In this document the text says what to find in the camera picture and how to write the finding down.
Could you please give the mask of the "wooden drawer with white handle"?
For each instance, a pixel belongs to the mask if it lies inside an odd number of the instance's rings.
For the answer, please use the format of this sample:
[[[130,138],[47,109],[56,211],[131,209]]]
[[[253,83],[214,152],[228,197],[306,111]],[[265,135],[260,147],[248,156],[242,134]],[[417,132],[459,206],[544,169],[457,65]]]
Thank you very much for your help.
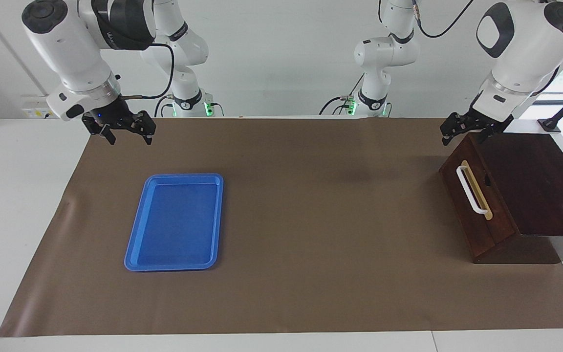
[[[472,262],[498,264],[499,244],[516,228],[483,159],[477,135],[463,138],[439,174],[451,198]]]

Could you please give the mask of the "dark wooden drawer cabinet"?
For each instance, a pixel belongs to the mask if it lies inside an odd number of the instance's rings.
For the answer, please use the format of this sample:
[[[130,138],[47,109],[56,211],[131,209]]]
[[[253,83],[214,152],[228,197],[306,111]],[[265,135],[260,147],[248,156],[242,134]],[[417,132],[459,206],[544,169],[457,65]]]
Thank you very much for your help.
[[[563,261],[563,151],[549,134],[501,133],[479,145],[516,228],[498,264]]]

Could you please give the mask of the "blue plastic tray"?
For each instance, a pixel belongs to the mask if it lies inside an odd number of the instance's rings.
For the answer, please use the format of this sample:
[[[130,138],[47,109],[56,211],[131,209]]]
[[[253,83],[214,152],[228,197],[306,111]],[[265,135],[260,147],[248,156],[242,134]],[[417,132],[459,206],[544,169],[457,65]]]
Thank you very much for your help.
[[[124,266],[131,272],[207,270],[217,262],[224,180],[156,174],[144,183]]]

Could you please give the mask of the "brown table mat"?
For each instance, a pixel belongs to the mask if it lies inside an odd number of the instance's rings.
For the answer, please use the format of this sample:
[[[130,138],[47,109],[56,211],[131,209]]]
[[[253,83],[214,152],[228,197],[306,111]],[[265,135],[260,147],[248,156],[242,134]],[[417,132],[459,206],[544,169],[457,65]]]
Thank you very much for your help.
[[[563,265],[471,262],[437,119],[158,119],[89,138],[0,337],[563,328]],[[124,265],[145,181],[224,181],[211,269]]]

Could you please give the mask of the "white wall power outlet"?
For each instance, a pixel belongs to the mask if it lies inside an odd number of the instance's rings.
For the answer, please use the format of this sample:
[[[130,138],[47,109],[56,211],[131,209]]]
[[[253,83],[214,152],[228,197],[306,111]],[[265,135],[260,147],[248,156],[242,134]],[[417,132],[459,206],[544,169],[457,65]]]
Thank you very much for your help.
[[[59,119],[46,102],[45,96],[25,94],[21,96],[22,112],[29,119]]]

